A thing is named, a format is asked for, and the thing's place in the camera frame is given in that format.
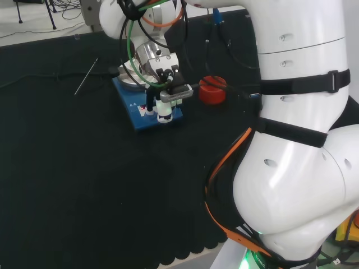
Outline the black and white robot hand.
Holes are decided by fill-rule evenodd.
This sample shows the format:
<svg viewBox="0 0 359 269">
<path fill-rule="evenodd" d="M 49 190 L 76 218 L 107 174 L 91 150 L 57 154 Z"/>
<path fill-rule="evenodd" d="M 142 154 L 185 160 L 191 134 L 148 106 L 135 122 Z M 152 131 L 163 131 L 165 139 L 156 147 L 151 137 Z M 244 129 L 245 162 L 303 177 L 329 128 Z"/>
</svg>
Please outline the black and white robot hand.
<svg viewBox="0 0 359 269">
<path fill-rule="evenodd" d="M 163 56 L 155 56 L 148 59 L 145 64 L 145 72 L 153 80 L 149 80 L 155 88 L 155 106 L 158 121 L 165 123 L 172 120 L 171 95 L 178 93 L 179 87 L 185 84 L 185 79 L 179 68 L 176 53 Z"/>
</svg>

